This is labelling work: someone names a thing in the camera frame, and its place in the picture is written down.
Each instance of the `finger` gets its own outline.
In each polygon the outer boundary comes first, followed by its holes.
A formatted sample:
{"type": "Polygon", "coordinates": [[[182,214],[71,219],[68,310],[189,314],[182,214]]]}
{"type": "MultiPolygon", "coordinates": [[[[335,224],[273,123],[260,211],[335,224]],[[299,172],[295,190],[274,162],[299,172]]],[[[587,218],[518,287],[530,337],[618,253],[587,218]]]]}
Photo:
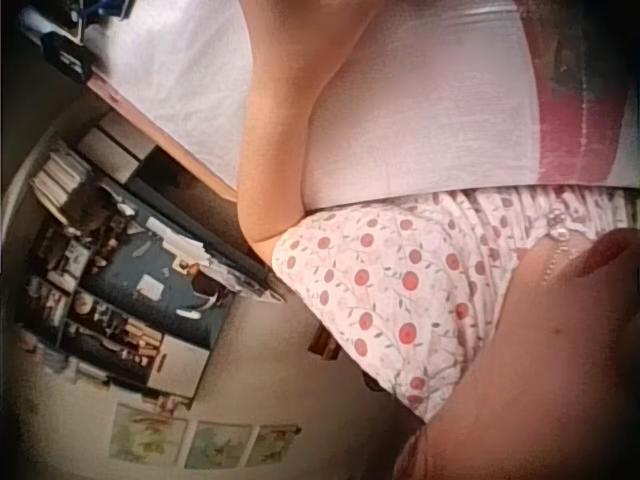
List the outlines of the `finger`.
{"type": "Polygon", "coordinates": [[[570,262],[555,283],[570,287],[580,302],[608,318],[628,322],[638,311],[640,233],[619,229],[597,240],[570,262]]]}

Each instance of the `cabinet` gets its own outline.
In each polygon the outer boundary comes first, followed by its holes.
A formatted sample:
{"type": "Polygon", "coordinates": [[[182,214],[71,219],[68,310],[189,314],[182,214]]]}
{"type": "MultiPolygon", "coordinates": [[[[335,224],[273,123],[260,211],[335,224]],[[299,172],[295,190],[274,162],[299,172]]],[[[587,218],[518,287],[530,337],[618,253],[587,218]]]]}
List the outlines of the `cabinet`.
{"type": "Polygon", "coordinates": [[[147,385],[191,398],[208,358],[208,351],[165,335],[147,385]]]}

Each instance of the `paper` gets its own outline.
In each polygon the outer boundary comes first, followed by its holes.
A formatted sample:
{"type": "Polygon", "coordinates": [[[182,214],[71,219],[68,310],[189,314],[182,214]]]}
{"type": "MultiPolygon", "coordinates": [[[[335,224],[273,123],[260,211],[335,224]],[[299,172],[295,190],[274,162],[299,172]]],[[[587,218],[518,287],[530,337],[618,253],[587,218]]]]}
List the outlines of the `paper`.
{"type": "Polygon", "coordinates": [[[149,217],[149,220],[147,220],[147,223],[146,223],[146,227],[149,230],[151,230],[153,233],[159,235],[162,238],[165,238],[171,231],[171,229],[167,227],[164,223],[162,223],[160,220],[153,217],[149,217]]]}
{"type": "Polygon", "coordinates": [[[140,283],[138,283],[138,286],[136,287],[136,291],[140,292],[145,297],[150,298],[154,302],[160,300],[163,290],[164,285],[147,274],[142,276],[140,283]]]}

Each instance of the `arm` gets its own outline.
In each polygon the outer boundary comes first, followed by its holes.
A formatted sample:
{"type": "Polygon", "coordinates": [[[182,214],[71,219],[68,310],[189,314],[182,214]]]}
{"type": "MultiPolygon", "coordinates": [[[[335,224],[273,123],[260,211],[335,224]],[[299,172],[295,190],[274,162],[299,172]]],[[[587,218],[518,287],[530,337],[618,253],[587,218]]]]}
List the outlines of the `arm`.
{"type": "Polygon", "coordinates": [[[301,182],[309,118],[380,0],[245,0],[253,77],[240,162],[240,226],[271,264],[284,232],[304,218],[301,182]]]}

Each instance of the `picture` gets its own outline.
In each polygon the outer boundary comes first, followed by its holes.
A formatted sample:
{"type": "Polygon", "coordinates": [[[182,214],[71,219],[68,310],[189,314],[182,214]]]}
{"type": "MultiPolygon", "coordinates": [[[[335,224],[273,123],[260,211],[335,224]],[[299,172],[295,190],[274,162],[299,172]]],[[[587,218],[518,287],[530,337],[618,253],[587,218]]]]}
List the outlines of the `picture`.
{"type": "Polygon", "coordinates": [[[109,457],[142,465],[174,465],[186,427],[186,420],[119,404],[113,419],[109,457]]]}
{"type": "Polygon", "coordinates": [[[302,429],[297,425],[263,425],[260,427],[247,467],[281,463],[302,429]]]}
{"type": "Polygon", "coordinates": [[[198,423],[185,468],[214,470],[237,467],[251,431],[250,425],[198,423]]]}
{"type": "Polygon", "coordinates": [[[33,317],[49,325],[60,325],[67,310],[67,297],[38,277],[29,279],[27,292],[27,305],[33,317]]]}

